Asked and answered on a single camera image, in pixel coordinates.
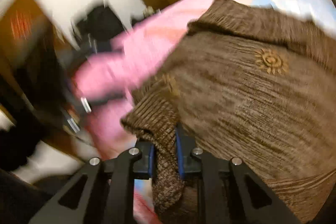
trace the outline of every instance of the bed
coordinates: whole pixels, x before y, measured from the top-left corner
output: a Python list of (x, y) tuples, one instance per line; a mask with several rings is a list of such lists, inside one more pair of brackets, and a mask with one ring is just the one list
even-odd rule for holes
[[(327, 0), (235, 0), (251, 6), (273, 6), (300, 19), (312, 18), (334, 36), (336, 9)], [(94, 108), (87, 130), (104, 159), (116, 157), (134, 146), (136, 137), (127, 133), (120, 119), (134, 106), (130, 92), (138, 88), (162, 65), (187, 31), (187, 23), (198, 19), (213, 0), (182, 0), (135, 26), (111, 43), (124, 47), (125, 56), (100, 54), (90, 57), (74, 76), (79, 97), (95, 98), (114, 89), (124, 90), (126, 99)]]

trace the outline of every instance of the brown knit fabric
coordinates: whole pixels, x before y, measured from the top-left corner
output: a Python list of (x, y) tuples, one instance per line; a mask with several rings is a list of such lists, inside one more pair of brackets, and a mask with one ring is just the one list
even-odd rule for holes
[[(313, 22), (214, 0), (157, 74), (134, 92), (137, 105), (123, 124), (170, 147), (165, 151), (171, 153), (159, 152), (158, 163), (176, 170), (171, 126), (179, 115), (200, 147), (223, 159), (243, 158), (306, 222), (336, 182), (335, 72), (336, 41)], [(161, 172), (158, 164), (154, 199), (165, 200), (166, 208), (180, 197), (182, 183)], [(188, 206), (180, 204), (181, 214)]]

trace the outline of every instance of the silver screw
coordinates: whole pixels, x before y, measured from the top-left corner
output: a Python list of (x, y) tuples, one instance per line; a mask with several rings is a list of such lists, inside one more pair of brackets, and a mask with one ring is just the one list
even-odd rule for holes
[(200, 155), (203, 153), (203, 149), (202, 148), (199, 148), (199, 147), (195, 147), (193, 150), (192, 150), (192, 153), (194, 155)]
[(232, 159), (232, 163), (234, 164), (234, 165), (241, 165), (242, 163), (243, 163), (243, 161), (241, 160), (241, 158), (233, 158)]
[(128, 150), (128, 153), (130, 153), (131, 155), (136, 155), (140, 152), (139, 149), (137, 149), (136, 147), (131, 148), (130, 150)]
[(100, 163), (100, 159), (97, 157), (94, 157), (92, 159), (89, 160), (89, 163), (93, 166), (97, 165), (98, 163)]

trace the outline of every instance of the brown sweater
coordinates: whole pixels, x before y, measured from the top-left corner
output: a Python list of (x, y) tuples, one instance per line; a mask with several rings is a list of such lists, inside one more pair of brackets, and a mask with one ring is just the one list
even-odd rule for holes
[(133, 92), (136, 106), (122, 120), (158, 148), (153, 195), (164, 223), (196, 211), (192, 193), (163, 213), (184, 186), (177, 121), (213, 155), (243, 158), (302, 222), (311, 220), (336, 182), (335, 74), (336, 41), (312, 21), (214, 0)]

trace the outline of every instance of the sun embroidery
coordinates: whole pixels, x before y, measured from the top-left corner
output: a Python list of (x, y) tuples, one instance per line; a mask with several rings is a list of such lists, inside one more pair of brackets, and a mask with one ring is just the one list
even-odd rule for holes
[(282, 74), (282, 72), (288, 71), (287, 62), (277, 52), (261, 49), (255, 51), (255, 53), (256, 64), (259, 65), (260, 69), (267, 70), (268, 74), (275, 74), (276, 72)]

